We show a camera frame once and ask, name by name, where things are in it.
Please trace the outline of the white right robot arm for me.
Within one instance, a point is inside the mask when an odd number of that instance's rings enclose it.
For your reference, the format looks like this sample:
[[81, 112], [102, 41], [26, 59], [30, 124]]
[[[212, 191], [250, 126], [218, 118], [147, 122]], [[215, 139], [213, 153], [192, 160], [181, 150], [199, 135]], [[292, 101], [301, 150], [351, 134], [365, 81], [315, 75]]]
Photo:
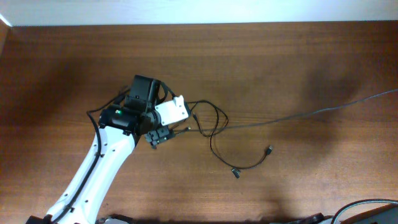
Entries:
[[[330, 224], [331, 221], [332, 216], [324, 216], [322, 213], [318, 213], [301, 220], [288, 222], [288, 224]], [[396, 224], [397, 205], [385, 205], [383, 207], [357, 214], [353, 217], [343, 220], [342, 222], [337, 220], [336, 223]]]

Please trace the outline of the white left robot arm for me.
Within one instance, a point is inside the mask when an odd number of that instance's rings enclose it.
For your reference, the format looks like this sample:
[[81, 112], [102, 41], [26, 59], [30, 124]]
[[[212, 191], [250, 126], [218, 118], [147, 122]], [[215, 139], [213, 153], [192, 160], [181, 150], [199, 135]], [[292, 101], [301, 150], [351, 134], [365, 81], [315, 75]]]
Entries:
[[95, 223], [103, 200], [141, 137], [152, 146], [175, 135], [169, 125], [190, 116], [184, 97], [164, 82], [135, 75], [131, 86], [98, 108], [95, 137], [62, 196], [43, 218], [27, 223]]

